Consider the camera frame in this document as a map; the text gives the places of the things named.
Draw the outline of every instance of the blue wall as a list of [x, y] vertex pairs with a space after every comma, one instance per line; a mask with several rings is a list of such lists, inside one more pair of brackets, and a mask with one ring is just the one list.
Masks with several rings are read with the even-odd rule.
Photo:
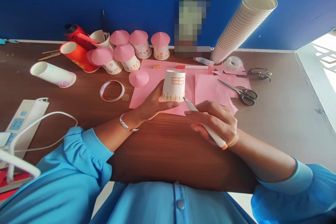
[[[240, 0], [211, 0], [199, 46], [214, 46]], [[275, 11], [241, 48], [293, 50], [336, 28], [336, 0], [278, 0]], [[174, 0], [1, 0], [0, 38], [65, 40], [65, 23], [88, 33], [100, 29], [99, 9], [110, 29], [167, 32], [174, 44]]]

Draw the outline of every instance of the white baseboard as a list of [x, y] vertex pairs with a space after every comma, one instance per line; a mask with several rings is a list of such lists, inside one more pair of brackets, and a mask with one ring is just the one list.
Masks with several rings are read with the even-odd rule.
[[[23, 43], [47, 43], [47, 44], [63, 44], [67, 41], [52, 41], [52, 40], [16, 40]], [[168, 46], [169, 49], [174, 49], [173, 45]], [[256, 52], [256, 53], [296, 53], [296, 50], [269, 50], [269, 49], [244, 49], [244, 48], [238, 48], [235, 51], [245, 51], [245, 52]]]

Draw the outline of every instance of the shirt cuff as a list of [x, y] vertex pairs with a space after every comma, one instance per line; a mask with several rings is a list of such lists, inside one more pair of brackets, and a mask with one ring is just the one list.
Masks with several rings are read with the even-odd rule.
[[104, 162], [109, 160], [114, 154], [114, 152], [109, 151], [109, 149], [102, 144], [93, 128], [84, 131], [82, 133], [82, 139], [90, 153], [96, 158], [102, 159]]
[[299, 194], [310, 186], [313, 180], [313, 172], [308, 166], [302, 164], [297, 159], [295, 159], [295, 161], [296, 170], [289, 179], [276, 183], [267, 183], [258, 178], [257, 180], [262, 186], [272, 191], [288, 195]]

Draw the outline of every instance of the person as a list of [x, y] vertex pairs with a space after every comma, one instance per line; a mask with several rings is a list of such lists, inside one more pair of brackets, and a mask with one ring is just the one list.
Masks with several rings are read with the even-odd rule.
[[[1, 223], [255, 223], [226, 193], [179, 183], [115, 183], [91, 219], [97, 196], [110, 180], [107, 160], [134, 129], [179, 103], [160, 101], [163, 81], [142, 105], [84, 131], [69, 129], [64, 142], [37, 165], [41, 175], [0, 208]], [[210, 141], [208, 125], [252, 169], [260, 185], [251, 204], [258, 223], [335, 223], [336, 175], [295, 158], [237, 129], [224, 106], [205, 101], [186, 111], [191, 127]]]

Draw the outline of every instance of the pink paper sheet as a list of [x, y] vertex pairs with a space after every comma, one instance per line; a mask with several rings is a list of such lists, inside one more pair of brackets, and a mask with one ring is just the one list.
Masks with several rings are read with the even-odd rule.
[[227, 106], [232, 113], [235, 114], [238, 109], [233, 105], [231, 98], [238, 98], [238, 94], [233, 89], [218, 81], [218, 79], [225, 81], [231, 86], [251, 88], [248, 78], [238, 78], [230, 75], [211, 76], [196, 74], [195, 103], [199, 104], [205, 100], [210, 100]]
[[242, 66], [234, 71], [229, 71], [224, 63], [221, 64], [221, 65], [218, 65], [218, 66], [213, 66], [213, 68], [217, 69], [218, 71], [214, 71], [215, 74], [218, 74], [220, 76], [223, 76], [224, 73], [227, 73], [227, 74], [235, 74], [235, 75], [247, 75], [246, 73], [246, 70], [244, 68], [244, 64], [242, 64]]
[[[161, 64], [161, 68], [153, 69], [154, 65]], [[132, 95], [131, 103], [129, 107], [131, 109], [135, 109], [144, 100], [147, 96], [153, 91], [156, 85], [160, 82], [160, 80], [165, 78], [167, 70], [177, 70], [177, 65], [188, 65], [176, 62], [168, 62], [168, 61], [158, 61], [152, 59], [143, 59], [141, 62], [140, 69], [145, 70], [149, 75], [148, 83], [143, 87], [134, 88], [134, 92]], [[207, 70], [200, 69], [179, 69], [185, 71], [185, 97], [193, 104], [195, 104], [195, 76], [196, 74], [208, 75], [213, 71], [213, 68]], [[182, 102], [180, 106], [163, 111], [163, 113], [167, 114], [176, 114], [180, 116], [184, 116], [184, 111], [189, 110], [185, 102]]]

